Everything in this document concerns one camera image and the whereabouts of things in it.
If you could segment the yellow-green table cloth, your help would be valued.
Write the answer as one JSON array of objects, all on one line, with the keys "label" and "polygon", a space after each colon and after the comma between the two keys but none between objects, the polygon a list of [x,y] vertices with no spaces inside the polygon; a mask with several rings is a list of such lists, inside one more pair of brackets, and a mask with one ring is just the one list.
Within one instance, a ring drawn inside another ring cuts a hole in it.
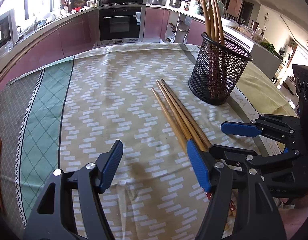
[{"label": "yellow-green table cloth", "polygon": [[252,62],[247,63],[236,86],[258,113],[297,116],[285,96]]}]

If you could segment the built-in black oven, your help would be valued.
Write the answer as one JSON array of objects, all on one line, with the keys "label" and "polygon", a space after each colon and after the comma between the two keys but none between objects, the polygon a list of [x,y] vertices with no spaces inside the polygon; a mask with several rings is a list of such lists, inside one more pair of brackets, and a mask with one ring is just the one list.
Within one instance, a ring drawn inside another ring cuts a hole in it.
[{"label": "built-in black oven", "polygon": [[100,44],[142,42],[144,0],[99,0]]}]

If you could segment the patterned beige tablecloth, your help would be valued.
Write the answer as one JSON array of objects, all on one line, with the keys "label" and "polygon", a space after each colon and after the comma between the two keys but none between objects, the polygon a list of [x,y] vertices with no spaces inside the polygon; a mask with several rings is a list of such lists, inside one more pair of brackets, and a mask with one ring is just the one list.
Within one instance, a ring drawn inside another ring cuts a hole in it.
[{"label": "patterned beige tablecloth", "polygon": [[225,121],[260,113],[234,88],[211,106],[188,80],[198,46],[129,44],[93,49],[39,67],[0,92],[4,220],[18,237],[49,175],[79,170],[116,140],[124,153],[100,196],[116,239],[194,239],[209,204],[151,88],[163,79],[214,144],[278,153],[269,139],[227,136]]}]

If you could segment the white microwave oven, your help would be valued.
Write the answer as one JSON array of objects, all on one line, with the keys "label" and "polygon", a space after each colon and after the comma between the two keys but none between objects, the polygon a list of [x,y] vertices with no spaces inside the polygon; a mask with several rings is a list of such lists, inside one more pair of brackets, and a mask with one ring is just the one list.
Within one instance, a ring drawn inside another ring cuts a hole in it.
[{"label": "white microwave oven", "polygon": [[18,32],[15,21],[15,10],[11,9],[0,16],[0,53],[10,44],[18,41]]}]

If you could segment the dark brown chopstick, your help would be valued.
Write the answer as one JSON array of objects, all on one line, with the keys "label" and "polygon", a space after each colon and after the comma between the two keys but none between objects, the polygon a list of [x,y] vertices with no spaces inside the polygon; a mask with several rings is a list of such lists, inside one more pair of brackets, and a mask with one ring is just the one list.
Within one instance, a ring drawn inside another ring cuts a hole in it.
[{"label": "dark brown chopstick", "polygon": [[176,94],[169,87],[169,85],[163,79],[160,80],[160,83],[167,92],[167,95],[172,101],[174,107],[176,108],[176,111],[183,119],[184,124],[191,133],[193,139],[199,144],[199,147],[202,148],[203,151],[207,151],[209,147],[211,147],[211,142],[207,139],[205,133],[199,127],[198,123],[194,120],[194,118],[183,105],[183,103],[179,100],[179,98],[177,98]]}]

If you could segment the purple kitchen cabinets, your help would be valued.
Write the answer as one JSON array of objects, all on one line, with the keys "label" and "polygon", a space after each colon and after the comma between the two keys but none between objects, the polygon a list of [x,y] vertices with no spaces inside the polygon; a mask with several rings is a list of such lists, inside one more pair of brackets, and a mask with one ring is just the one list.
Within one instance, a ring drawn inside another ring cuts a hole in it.
[{"label": "purple kitchen cabinets", "polygon": [[[181,15],[202,21],[188,11],[147,5],[142,42],[163,42]],[[60,18],[31,33],[0,58],[0,92],[12,79],[46,64],[100,46],[98,12],[88,9]]]}]

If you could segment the black mesh utensil holder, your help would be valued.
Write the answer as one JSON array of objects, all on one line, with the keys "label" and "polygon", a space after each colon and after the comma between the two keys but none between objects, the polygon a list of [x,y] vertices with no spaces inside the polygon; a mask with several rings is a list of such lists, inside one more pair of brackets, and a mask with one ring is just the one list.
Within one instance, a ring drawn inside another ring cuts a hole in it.
[{"label": "black mesh utensil holder", "polygon": [[202,45],[188,85],[203,102],[222,105],[253,58],[242,46],[227,38],[222,45],[206,33],[201,33],[201,37]]}]

